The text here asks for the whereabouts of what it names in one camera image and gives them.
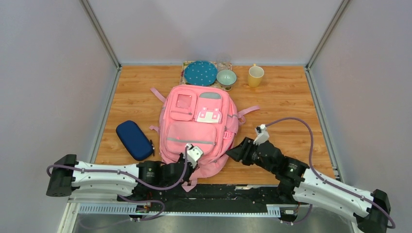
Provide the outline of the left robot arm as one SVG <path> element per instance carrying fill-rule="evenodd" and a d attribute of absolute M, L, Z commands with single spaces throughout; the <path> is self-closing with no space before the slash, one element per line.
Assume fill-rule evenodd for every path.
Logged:
<path fill-rule="evenodd" d="M 50 180 L 46 195 L 113 194 L 143 201 L 149 190 L 165 191 L 187 182 L 197 166 L 184 154 L 176 163 L 145 161 L 120 166 L 86 163 L 78 161 L 75 154 L 67 154 L 47 168 Z"/>

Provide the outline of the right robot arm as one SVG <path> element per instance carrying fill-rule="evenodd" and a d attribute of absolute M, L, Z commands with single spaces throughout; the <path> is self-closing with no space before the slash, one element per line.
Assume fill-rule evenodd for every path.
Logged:
<path fill-rule="evenodd" d="M 327 177 L 283 155 L 269 141 L 255 145 L 246 137 L 226 154 L 243 165 L 257 165 L 274 174 L 280 182 L 276 191 L 282 203 L 294 200 L 321 207 L 356 223 L 364 233 L 385 233 L 388 229 L 391 207 L 382 190 L 365 191 Z"/>

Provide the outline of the pink student backpack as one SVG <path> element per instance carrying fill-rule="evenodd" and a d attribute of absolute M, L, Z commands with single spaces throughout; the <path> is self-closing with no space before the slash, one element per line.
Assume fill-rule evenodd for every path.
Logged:
<path fill-rule="evenodd" d="M 175 163 L 186 144 L 198 146 L 203 155 L 182 188 L 189 192 L 199 178 L 218 174 L 225 166 L 227 150 L 233 147 L 244 115 L 260 109 L 255 105 L 238 111 L 230 95 L 221 89 L 207 86 L 178 85 L 164 97 L 154 87 L 151 92 L 163 102 L 159 126 L 159 154 L 166 164 Z"/>

